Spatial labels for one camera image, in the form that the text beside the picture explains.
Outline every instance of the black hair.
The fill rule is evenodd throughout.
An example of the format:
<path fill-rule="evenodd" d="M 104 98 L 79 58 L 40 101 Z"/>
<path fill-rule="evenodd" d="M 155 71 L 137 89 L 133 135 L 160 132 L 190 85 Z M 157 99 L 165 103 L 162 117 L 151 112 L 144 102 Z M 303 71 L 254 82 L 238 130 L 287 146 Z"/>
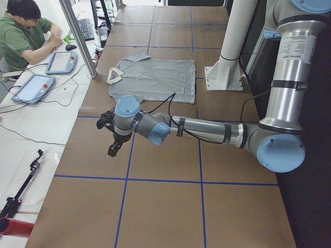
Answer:
<path fill-rule="evenodd" d="M 8 0 L 7 11 L 24 19 L 40 19 L 41 13 L 33 0 Z"/>

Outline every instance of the red cylinder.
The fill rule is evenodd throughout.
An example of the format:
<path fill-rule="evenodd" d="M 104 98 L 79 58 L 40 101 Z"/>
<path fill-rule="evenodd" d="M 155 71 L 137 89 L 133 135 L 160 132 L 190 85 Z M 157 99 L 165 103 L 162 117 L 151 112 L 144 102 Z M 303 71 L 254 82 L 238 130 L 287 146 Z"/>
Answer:
<path fill-rule="evenodd" d="M 0 219 L 0 235 L 28 238 L 34 224 L 4 217 Z"/>

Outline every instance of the black mouse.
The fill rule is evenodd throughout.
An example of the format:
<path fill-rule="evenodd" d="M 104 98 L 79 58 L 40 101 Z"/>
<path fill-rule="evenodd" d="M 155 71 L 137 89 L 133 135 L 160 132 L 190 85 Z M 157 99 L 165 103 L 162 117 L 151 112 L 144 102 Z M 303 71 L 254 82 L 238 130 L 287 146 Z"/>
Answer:
<path fill-rule="evenodd" d="M 76 48 L 77 48 L 77 46 L 74 45 L 74 44 L 67 44 L 66 45 L 66 51 L 71 51 L 71 50 L 76 49 Z"/>

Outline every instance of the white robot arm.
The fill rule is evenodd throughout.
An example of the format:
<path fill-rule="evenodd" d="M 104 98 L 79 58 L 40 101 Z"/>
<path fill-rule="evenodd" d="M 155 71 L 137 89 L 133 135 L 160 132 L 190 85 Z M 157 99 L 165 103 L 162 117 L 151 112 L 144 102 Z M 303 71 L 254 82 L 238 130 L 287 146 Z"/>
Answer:
<path fill-rule="evenodd" d="M 113 132 L 115 142 L 108 154 L 116 156 L 132 132 L 157 145 L 173 132 L 246 149 L 274 172 L 299 167 L 305 159 L 305 148 L 299 138 L 302 127 L 298 119 L 317 36 L 326 27 L 330 11 L 328 0 L 268 0 L 266 37 L 281 37 L 281 41 L 266 116 L 258 125 L 231 125 L 164 113 L 151 115 L 140 109 L 133 96 L 124 96 L 118 99 L 115 109 L 102 114 L 97 122 L 99 129 L 107 127 Z"/>

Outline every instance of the tablet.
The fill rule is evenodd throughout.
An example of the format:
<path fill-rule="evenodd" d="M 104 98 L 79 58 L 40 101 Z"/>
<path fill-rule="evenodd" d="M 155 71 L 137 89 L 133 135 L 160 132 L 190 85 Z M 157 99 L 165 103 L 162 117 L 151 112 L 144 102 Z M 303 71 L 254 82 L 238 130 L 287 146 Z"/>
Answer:
<path fill-rule="evenodd" d="M 74 51 L 54 52 L 45 73 L 47 75 L 70 74 L 74 70 L 76 62 L 77 53 Z"/>
<path fill-rule="evenodd" d="M 36 104 L 52 87 L 55 77 L 33 74 L 22 87 L 11 97 L 15 102 Z"/>

